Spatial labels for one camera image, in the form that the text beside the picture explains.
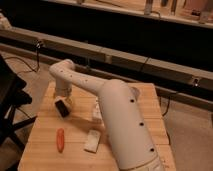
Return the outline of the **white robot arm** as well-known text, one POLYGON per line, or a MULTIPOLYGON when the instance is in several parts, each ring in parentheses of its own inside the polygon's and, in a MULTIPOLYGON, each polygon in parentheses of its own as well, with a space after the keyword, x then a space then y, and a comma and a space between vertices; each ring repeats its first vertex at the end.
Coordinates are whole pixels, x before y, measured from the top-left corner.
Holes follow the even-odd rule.
POLYGON ((65 59, 50 66, 56 93, 69 96, 71 84, 94 94, 120 171, 165 171, 132 88, 120 79, 102 79, 75 71, 65 59))

